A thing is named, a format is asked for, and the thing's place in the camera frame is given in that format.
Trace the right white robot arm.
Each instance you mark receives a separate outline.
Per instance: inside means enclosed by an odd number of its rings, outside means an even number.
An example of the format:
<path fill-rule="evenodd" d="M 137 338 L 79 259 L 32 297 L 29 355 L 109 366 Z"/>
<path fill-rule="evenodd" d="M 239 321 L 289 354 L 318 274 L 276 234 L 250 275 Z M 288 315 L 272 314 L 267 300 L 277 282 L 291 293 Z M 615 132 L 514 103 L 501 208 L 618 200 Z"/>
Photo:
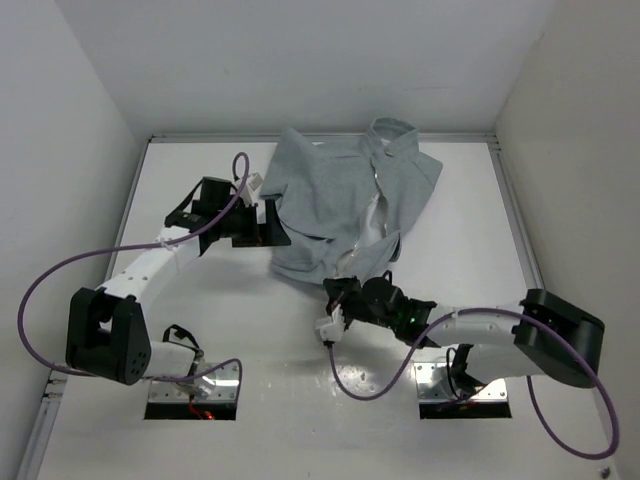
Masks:
<path fill-rule="evenodd" d="M 470 393 L 497 378 L 546 375 L 564 385 L 588 389 L 594 381 L 605 332 L 594 315 L 544 289 L 504 307 L 456 309 L 406 296 L 390 273 L 365 282 L 326 279 L 327 319 L 316 328 L 323 342 L 337 343 L 355 322 L 391 331 L 414 347 L 456 349 L 450 378 Z"/>

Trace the grey zip jacket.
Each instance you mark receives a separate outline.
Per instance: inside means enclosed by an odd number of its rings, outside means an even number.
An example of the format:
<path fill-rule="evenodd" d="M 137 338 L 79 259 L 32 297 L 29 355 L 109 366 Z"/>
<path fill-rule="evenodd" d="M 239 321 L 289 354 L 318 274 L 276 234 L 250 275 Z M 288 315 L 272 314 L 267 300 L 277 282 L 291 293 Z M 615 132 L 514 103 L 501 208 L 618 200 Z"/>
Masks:
<path fill-rule="evenodd" d="M 442 170 L 421 152 L 417 129 L 399 119 L 377 118 L 360 136 L 323 143 L 286 128 L 261 187 L 291 240 L 274 248 L 272 270 L 310 284 L 382 272 L 398 259 Z"/>

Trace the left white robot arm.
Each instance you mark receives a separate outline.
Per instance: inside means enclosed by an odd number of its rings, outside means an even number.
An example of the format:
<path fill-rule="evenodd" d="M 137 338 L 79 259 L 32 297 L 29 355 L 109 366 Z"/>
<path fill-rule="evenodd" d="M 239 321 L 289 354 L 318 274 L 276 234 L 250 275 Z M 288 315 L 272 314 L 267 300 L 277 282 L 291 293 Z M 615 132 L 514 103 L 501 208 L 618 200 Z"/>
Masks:
<path fill-rule="evenodd" d="M 194 337 L 172 325 L 175 340 L 151 340 L 147 312 L 183 269 L 221 239 L 235 248 L 290 245 L 274 200 L 258 199 L 262 182 L 257 173 L 235 182 L 202 178 L 166 216 L 156 247 L 99 287 L 79 289 L 70 302 L 67 365 L 125 385 L 190 379 L 202 355 Z"/>

